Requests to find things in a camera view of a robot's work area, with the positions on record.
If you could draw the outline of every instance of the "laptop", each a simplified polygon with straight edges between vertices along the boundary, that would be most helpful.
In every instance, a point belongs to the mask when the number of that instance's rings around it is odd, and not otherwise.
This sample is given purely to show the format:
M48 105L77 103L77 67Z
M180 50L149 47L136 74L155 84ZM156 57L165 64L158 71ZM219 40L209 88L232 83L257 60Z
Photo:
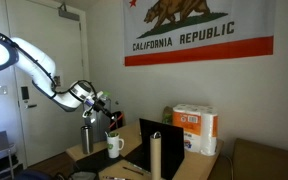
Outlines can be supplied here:
M151 171L150 136L159 131L161 143L161 176L172 179L184 159L183 128L140 118L142 144L126 155L125 160Z

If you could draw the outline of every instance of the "wooden table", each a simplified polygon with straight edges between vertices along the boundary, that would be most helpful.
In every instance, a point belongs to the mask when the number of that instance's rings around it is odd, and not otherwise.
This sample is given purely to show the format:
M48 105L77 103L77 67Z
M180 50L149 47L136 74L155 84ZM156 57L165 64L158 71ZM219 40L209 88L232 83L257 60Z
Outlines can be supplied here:
M122 156L126 156L134 148L141 144L140 137L140 126L139 122L136 121L130 125L126 125L122 128L115 130L120 133L120 138L123 138L125 141L124 148L120 151ZM178 171L174 176L174 180L183 180L183 179L194 179L194 180L206 180L209 176L215 161L221 151L224 142L222 140L217 140L216 154L214 156L205 156L200 153L189 152L185 150L185 158L179 167ZM95 143L93 153L103 150L107 147L106 141ZM82 145L76 145L66 150L66 153L76 162L84 157L87 157L91 154L83 154ZM113 176L113 177L123 177L136 180L148 180L151 179L149 173L144 173L144 176L141 176L137 173L131 172L129 170L123 169L123 167L128 167L133 170L140 171L135 168L132 164L128 163L125 160L121 160L118 163L107 167L100 172L100 178L103 176Z

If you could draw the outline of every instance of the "light switch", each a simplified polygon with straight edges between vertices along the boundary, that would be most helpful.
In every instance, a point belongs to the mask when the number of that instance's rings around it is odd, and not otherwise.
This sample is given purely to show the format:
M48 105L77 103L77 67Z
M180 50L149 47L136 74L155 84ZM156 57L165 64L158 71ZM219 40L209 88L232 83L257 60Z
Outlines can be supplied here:
M7 86L0 86L0 95L7 95L8 89Z

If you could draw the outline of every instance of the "water bottle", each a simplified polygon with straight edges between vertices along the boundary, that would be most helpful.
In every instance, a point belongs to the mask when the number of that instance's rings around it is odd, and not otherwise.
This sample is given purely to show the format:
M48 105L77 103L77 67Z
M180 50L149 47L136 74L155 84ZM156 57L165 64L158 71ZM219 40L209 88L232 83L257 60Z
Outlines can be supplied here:
M83 153L93 152L93 128L90 125L81 127Z

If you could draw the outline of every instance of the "red star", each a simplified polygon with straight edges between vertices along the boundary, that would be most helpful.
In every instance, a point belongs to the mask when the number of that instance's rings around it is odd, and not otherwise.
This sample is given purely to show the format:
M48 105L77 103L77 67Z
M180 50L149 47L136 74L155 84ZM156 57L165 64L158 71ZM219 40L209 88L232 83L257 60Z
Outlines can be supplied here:
M136 6L136 0L131 0L130 4L131 4L130 7L132 7L132 6Z

